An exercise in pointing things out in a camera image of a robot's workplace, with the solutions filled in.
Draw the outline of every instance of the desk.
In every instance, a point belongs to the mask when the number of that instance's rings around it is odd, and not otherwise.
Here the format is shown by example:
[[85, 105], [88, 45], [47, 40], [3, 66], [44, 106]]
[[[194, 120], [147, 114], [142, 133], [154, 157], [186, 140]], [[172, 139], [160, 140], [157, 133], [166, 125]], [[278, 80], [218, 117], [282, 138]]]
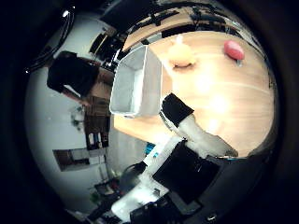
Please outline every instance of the desk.
[[[164, 30], [172, 29], [179, 26], [189, 25], [193, 24], [192, 19], [190, 18], [190, 14], [193, 14], [192, 9], [190, 7], [185, 8], [173, 8], [174, 10], [178, 11], [179, 14], [171, 16], [163, 21], [161, 21], [160, 26], [156, 26], [155, 24], [150, 24], [148, 26], [144, 26], [133, 32], [132, 34], [127, 36], [127, 39], [123, 45], [122, 51], [127, 51], [130, 49], [133, 45], [137, 44], [138, 42], [150, 37], [151, 35], [155, 35], [159, 32], [162, 32]], [[260, 48], [252, 41], [252, 39], [249, 37], [249, 34], [245, 32], [243, 29], [240, 29], [240, 27], [233, 24], [233, 22], [225, 17], [222, 17], [220, 15], [217, 15], [218, 17], [221, 17], [225, 20], [225, 23], [223, 23], [223, 26], [226, 26], [231, 29], [237, 30], [240, 35], [246, 39], [252, 46], [254, 46], [262, 55], [263, 52], [260, 50]]]
[[[218, 32], [182, 34], [191, 46], [196, 64], [171, 68], [167, 61], [170, 39], [160, 39], [149, 47], [164, 65], [163, 95], [172, 91], [193, 108], [197, 123], [220, 136], [239, 156], [247, 156], [265, 139], [274, 117], [274, 92], [269, 89], [268, 70], [263, 57], [246, 41]], [[223, 43], [233, 39], [245, 51], [242, 66], [223, 54]], [[157, 143], [171, 133], [159, 116], [125, 119], [115, 116], [114, 126], [136, 138]]]

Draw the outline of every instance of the cable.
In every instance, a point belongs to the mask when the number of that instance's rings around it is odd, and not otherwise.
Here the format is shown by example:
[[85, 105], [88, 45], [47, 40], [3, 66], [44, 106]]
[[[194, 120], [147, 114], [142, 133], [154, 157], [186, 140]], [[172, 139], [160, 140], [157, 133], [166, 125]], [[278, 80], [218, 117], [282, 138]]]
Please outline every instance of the cable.
[[30, 66], [26, 68], [26, 70], [30, 70], [30, 72], [35, 71], [36, 69], [44, 66], [45, 62], [54, 55], [54, 53], [61, 47], [61, 45], [65, 42], [66, 38], [68, 37], [72, 26], [74, 25], [75, 20], [75, 12], [73, 9], [69, 10], [69, 13], [66, 16], [66, 22], [63, 26], [63, 31], [60, 35], [60, 39], [58, 41], [57, 46], [52, 48], [50, 51], [43, 53], [42, 55], [38, 56], [37, 58], [32, 60]]

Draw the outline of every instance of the pink object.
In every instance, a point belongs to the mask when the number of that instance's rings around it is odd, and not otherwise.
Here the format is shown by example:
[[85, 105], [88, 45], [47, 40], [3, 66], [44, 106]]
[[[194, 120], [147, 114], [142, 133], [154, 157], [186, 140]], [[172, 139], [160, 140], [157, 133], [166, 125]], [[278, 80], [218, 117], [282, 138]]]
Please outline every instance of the pink object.
[[224, 52], [236, 60], [243, 60], [245, 58], [244, 50], [234, 40], [224, 42]]

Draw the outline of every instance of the white wall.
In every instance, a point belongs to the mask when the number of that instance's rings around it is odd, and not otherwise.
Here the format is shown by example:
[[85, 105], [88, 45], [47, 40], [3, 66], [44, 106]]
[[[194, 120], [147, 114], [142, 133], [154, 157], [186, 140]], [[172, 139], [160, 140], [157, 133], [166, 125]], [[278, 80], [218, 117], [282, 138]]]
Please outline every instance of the white wall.
[[[98, 16], [78, 15], [69, 37], [60, 50], [70, 50], [79, 56], [92, 57], [88, 50], [104, 24]], [[50, 43], [57, 42], [57, 35]], [[49, 184], [61, 196], [65, 207], [90, 212], [90, 190], [99, 183], [98, 166], [80, 171], [61, 172], [53, 156], [54, 149], [86, 147], [85, 135], [72, 126], [70, 108], [77, 103], [47, 87], [48, 69], [42, 68], [30, 75], [25, 102], [26, 131], [36, 163]]]

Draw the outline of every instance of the white plastic bin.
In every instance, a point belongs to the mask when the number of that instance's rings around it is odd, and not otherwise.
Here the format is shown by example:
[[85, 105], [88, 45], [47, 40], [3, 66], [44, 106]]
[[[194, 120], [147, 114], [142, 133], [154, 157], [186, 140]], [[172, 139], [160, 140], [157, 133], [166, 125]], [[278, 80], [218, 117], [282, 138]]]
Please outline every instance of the white plastic bin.
[[110, 111], [128, 118], [160, 112], [163, 66], [148, 46], [121, 59], [114, 77]]

